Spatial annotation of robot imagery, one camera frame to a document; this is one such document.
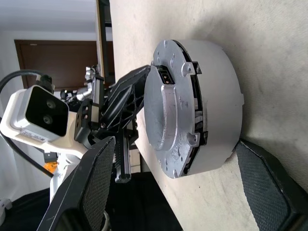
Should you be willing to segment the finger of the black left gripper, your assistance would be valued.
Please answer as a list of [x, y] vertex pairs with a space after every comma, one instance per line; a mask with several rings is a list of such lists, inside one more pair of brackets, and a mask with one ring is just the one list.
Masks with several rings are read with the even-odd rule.
[[121, 77], [118, 82], [112, 85], [108, 90], [107, 98], [103, 104], [101, 110], [101, 117], [103, 115], [103, 111], [107, 107], [108, 99], [113, 95], [115, 90], [123, 90], [125, 88], [145, 88], [145, 81], [150, 73], [151, 67], [149, 65], [144, 65], [135, 70], [130, 71], [123, 77]]
[[143, 101], [144, 89], [142, 88], [115, 90], [103, 111], [101, 128], [109, 132], [118, 132], [123, 129], [141, 110]]

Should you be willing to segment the silver machine parts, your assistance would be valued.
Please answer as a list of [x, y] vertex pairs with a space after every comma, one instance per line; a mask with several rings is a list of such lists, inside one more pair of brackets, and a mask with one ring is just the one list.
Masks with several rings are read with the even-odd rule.
[[97, 74], [97, 66], [87, 66], [85, 73], [85, 87], [78, 90], [61, 90], [61, 100], [68, 102], [73, 99], [83, 101], [84, 99], [91, 99], [94, 90], [94, 77]]

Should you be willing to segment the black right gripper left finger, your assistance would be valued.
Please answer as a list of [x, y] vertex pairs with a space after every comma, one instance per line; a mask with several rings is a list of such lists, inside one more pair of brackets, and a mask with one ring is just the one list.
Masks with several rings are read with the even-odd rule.
[[54, 195], [37, 231], [102, 231], [116, 139], [90, 147]]

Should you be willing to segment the brown wooden door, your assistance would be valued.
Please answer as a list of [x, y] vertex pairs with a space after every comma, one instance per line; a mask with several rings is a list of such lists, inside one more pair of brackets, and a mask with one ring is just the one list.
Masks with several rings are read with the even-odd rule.
[[14, 42], [20, 68], [51, 76], [56, 91], [84, 87], [86, 67], [98, 64], [96, 41], [16, 39]]

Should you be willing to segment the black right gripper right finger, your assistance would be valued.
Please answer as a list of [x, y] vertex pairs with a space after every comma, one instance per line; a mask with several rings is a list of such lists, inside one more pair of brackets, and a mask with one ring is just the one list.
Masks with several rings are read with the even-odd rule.
[[262, 147], [235, 146], [248, 204], [260, 231], [308, 231], [308, 193]]

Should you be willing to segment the black metal post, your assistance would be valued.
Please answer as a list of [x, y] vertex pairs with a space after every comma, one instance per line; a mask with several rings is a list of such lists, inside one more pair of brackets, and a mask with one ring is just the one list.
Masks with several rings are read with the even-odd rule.
[[97, 17], [97, 35], [98, 35], [98, 61], [100, 66], [101, 76], [104, 78], [104, 83], [110, 85], [113, 81], [109, 72], [108, 52], [106, 40], [105, 26], [105, 6], [109, 6], [109, 0], [96, 0], [96, 17]]

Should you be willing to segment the silver motor end cap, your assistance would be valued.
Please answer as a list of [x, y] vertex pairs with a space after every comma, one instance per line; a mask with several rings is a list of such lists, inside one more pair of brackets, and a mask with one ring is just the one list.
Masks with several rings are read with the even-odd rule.
[[188, 175], [207, 143], [201, 73], [180, 42], [163, 40], [157, 45], [145, 83], [145, 128], [161, 169], [173, 179]]

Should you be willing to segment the motor stator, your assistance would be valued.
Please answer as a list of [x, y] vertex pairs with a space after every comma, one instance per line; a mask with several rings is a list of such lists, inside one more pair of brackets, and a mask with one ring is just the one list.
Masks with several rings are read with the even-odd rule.
[[185, 172], [194, 175], [220, 168], [231, 156], [241, 133], [244, 96], [232, 63], [219, 45], [206, 40], [179, 42], [201, 69], [197, 78], [207, 142]]

